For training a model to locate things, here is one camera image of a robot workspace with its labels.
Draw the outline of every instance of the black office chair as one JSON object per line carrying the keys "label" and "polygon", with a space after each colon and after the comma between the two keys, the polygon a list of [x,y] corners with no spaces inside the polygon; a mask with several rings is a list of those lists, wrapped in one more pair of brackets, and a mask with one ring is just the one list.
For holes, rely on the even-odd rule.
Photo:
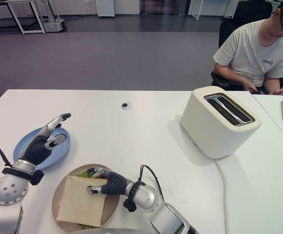
{"label": "black office chair", "polygon": [[[269,2],[240,1],[237,9],[235,10],[234,17],[232,19],[223,19],[220,24],[219,47],[238,27],[250,22],[267,19],[270,17],[271,13],[272,5]],[[213,83],[211,85],[219,86],[224,90],[235,90],[236,87],[239,87],[237,90],[243,90],[240,83],[227,80],[215,74],[214,71],[211,72],[211,77],[213,78]],[[280,87],[283,87],[283,78],[280,78]]]}

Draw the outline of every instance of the black cable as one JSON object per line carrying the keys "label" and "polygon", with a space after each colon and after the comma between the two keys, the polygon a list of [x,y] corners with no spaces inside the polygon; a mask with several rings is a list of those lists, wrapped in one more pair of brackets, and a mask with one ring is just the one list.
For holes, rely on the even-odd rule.
{"label": "black cable", "polygon": [[10,162],[8,161],[8,159],[6,158],[5,154],[3,153],[3,151],[1,149],[0,149],[0,156],[3,159],[3,161],[5,162],[5,166],[12,167],[12,164],[10,164]]}
{"label": "black cable", "polygon": [[144,167],[146,167],[146,168],[151,172],[151,174],[153,175],[153,177],[154,177],[154,179],[155,179],[155,182],[156,182],[156,185],[157,185],[157,188],[158,188],[158,190],[159,190],[159,193],[160,193],[160,195],[162,196],[162,199],[163,199],[163,201],[164,201],[164,197],[163,197],[163,193],[162,193],[162,190],[161,190],[160,183],[159,183],[159,181],[158,181],[158,179],[157,179],[157,176],[155,175],[155,173],[153,172],[153,170],[152,170],[149,166],[147,166],[147,165],[141,165],[141,166],[140,166],[140,175],[139,175],[138,180],[141,181],[142,173],[143,173],[143,168],[144,168]]}

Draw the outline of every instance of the white toaster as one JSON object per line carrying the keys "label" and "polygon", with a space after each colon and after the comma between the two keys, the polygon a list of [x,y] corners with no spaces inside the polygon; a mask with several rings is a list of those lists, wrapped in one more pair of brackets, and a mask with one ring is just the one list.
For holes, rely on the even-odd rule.
{"label": "white toaster", "polygon": [[193,90],[180,123],[214,159],[235,152],[261,125],[254,113],[217,86]]}

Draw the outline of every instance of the table leg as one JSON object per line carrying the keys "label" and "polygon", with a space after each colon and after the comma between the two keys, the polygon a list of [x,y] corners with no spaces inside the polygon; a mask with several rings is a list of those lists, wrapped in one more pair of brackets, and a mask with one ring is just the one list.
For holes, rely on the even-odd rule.
{"label": "table leg", "polygon": [[42,25],[42,22],[40,21],[40,18],[39,18],[39,16],[38,16],[38,10],[37,10],[37,7],[36,7],[36,5],[35,5],[35,2],[30,2],[30,6],[32,7],[32,9],[33,9],[33,14],[34,14],[34,16],[35,16],[35,19],[38,21],[38,23],[39,23],[39,26],[40,26],[40,29],[41,29],[41,31],[42,31],[42,33],[45,33],[45,30],[44,30],[44,27],[43,27],[43,25]]}
{"label": "table leg", "polygon": [[12,8],[12,6],[11,6],[10,3],[8,3],[7,5],[8,5],[8,8],[9,8],[9,10],[10,10],[10,12],[11,12],[11,15],[13,16],[14,20],[16,21],[16,23],[17,23],[17,25],[18,25],[20,31],[22,32],[22,34],[24,34],[24,30],[23,30],[23,28],[22,28],[22,26],[21,26],[21,24],[20,24],[20,22],[19,22],[19,19],[18,19],[17,15],[16,15],[15,12],[14,12],[14,9]]}
{"label": "table leg", "polygon": [[7,8],[8,8],[8,10],[9,10],[11,16],[13,17],[14,22],[16,23],[16,26],[18,27],[19,31],[21,32],[21,29],[20,29],[20,27],[19,27],[19,25],[18,25],[18,23],[17,23],[17,21],[16,21],[16,19],[15,19],[15,17],[14,17],[14,14],[13,14],[12,11],[10,10],[9,4],[7,4]]}

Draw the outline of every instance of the man's hand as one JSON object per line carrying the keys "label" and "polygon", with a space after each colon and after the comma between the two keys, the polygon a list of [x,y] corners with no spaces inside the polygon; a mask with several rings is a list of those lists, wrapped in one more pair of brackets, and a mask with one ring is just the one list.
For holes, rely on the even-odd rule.
{"label": "man's hand", "polygon": [[257,92],[255,85],[253,85],[253,83],[250,82],[249,80],[244,80],[242,82],[242,85],[243,85],[243,89],[246,91],[249,91],[251,93]]}
{"label": "man's hand", "polygon": [[278,90],[275,90],[271,93],[269,93],[269,95],[281,95],[283,93],[283,89],[278,89]]}

